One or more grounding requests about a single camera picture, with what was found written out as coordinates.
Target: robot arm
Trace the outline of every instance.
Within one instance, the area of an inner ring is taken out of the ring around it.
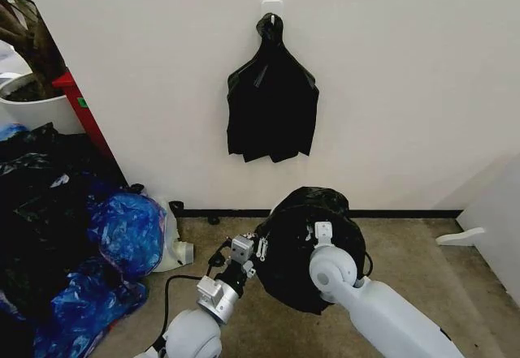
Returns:
[[[179,313],[166,333],[135,358],[216,358],[222,352],[220,327],[227,324],[244,285],[256,271],[253,234],[238,235],[231,242],[231,257],[226,269],[212,279],[203,277],[197,284],[199,309]]]
[[[331,244],[332,225],[316,222],[318,240],[309,272],[322,298],[338,303],[350,314],[356,329],[387,358],[463,358],[449,336],[385,283],[368,277],[357,280],[357,267],[344,250]],[[248,278],[255,275],[251,259],[266,255],[260,238],[254,254],[252,235],[232,241],[231,259],[215,279],[203,277],[198,285],[200,308],[177,315],[167,332],[136,358],[214,358],[222,351],[220,326],[227,324]]]
[[[317,222],[310,277],[326,301],[350,314],[356,329],[387,358],[463,358],[442,329],[385,283],[357,280],[353,258],[330,243],[332,226]]]

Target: white wall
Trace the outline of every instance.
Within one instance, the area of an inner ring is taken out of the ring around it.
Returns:
[[[457,218],[464,230],[478,226],[476,248],[520,305],[520,156],[513,159]]]
[[[261,1],[36,0],[128,179],[189,208],[303,184],[356,209],[462,208],[520,149],[520,0],[284,0],[321,92],[311,156],[228,156],[226,79]]]

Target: metal bracket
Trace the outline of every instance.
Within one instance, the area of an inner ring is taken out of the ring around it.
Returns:
[[[314,247],[333,246],[332,239],[332,223],[331,222],[316,222],[314,224],[314,236],[318,240],[318,244]]]

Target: concrete floor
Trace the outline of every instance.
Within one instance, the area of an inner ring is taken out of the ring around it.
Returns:
[[[193,265],[146,279],[149,299],[121,320],[93,358],[132,358],[157,337],[163,323],[163,289],[173,274],[203,275],[206,262],[226,235],[253,231],[257,218],[180,221],[183,240],[195,243]],[[443,327],[466,358],[520,356],[520,310],[474,248],[439,248],[435,237],[459,232],[448,219],[356,219],[375,263],[373,279],[384,281]],[[170,287],[170,320],[196,308],[196,282]],[[270,297],[257,278],[249,281],[230,323],[223,328],[223,357],[381,356],[351,326],[345,311],[328,308],[321,317],[299,313]]]

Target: black plastic bag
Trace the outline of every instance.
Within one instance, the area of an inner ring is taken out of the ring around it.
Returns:
[[[43,318],[67,274],[97,253],[92,205],[126,185],[86,135],[48,123],[0,142],[0,290],[21,314]]]
[[[291,308],[320,314],[330,303],[321,299],[309,274],[310,255],[317,243],[316,222],[332,223],[331,242],[354,259],[357,278],[363,274],[365,240],[349,219],[349,202],[328,188],[299,188],[287,196],[256,233],[268,240],[266,260],[257,272],[267,293]]]
[[[242,154],[246,162],[310,154],[319,91],[314,77],[285,48],[283,29],[279,16],[266,14],[257,24],[260,49],[227,78],[228,151]]]

